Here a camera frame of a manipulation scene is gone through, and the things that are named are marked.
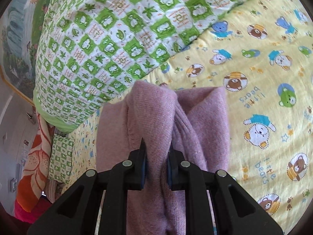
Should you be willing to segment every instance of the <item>painted wall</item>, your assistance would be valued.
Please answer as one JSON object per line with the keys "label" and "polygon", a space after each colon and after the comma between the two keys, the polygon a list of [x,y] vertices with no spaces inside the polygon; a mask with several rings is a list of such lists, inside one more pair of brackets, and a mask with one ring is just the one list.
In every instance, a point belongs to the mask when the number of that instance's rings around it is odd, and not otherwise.
{"label": "painted wall", "polygon": [[9,214],[13,213],[16,198],[16,192],[10,192],[10,181],[20,179],[22,150],[31,148],[38,129],[26,112],[32,113],[32,106],[0,78],[0,201]]}

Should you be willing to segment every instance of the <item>small green pillow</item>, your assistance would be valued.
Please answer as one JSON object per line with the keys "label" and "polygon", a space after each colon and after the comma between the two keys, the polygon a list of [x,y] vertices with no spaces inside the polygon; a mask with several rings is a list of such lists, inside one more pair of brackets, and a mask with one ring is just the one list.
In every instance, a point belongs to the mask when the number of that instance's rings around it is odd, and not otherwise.
{"label": "small green pillow", "polygon": [[72,171],[74,140],[55,134],[49,164],[48,179],[68,183]]}

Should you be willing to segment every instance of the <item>metal screw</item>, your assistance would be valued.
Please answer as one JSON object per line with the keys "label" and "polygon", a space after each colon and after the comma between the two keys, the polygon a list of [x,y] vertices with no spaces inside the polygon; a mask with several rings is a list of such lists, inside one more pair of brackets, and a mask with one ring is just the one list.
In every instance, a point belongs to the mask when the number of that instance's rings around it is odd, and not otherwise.
{"label": "metal screw", "polygon": [[87,170],[86,172],[87,177],[93,177],[94,175],[96,175],[96,172],[93,169]]}
{"label": "metal screw", "polygon": [[182,161],[182,162],[180,163],[180,165],[181,165],[182,167],[187,168],[187,167],[190,166],[190,162],[188,162],[188,161]]}
{"label": "metal screw", "polygon": [[226,177],[227,173],[225,170],[220,169],[217,171],[217,175],[223,178],[223,177]]}
{"label": "metal screw", "polygon": [[129,166],[131,166],[133,164],[133,162],[131,161],[131,160],[125,160],[124,162],[123,162],[123,166],[125,166],[125,167],[129,167]]}

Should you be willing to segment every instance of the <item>pink knitted fabric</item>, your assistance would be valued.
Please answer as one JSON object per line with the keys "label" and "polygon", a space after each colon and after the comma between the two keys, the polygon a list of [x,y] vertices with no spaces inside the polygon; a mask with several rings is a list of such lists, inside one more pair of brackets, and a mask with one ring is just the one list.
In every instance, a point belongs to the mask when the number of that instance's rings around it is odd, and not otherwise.
{"label": "pink knitted fabric", "polygon": [[201,169],[227,169],[229,129],[225,89],[172,91],[144,81],[130,94],[103,107],[98,125],[98,172],[111,169],[147,146],[148,170],[142,191],[128,191],[128,235],[183,235],[186,231],[183,191],[167,185],[166,159],[171,142],[186,160]]}

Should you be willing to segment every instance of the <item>orange floral blanket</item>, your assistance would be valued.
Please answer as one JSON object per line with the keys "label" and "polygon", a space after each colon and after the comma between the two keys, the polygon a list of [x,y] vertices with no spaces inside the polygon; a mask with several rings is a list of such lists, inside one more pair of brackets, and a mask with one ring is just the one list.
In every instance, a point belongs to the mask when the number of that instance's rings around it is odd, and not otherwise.
{"label": "orange floral blanket", "polygon": [[27,212],[36,206],[46,185],[54,133],[54,126],[49,125],[40,114],[37,114],[37,121],[39,128],[28,153],[16,197]]}

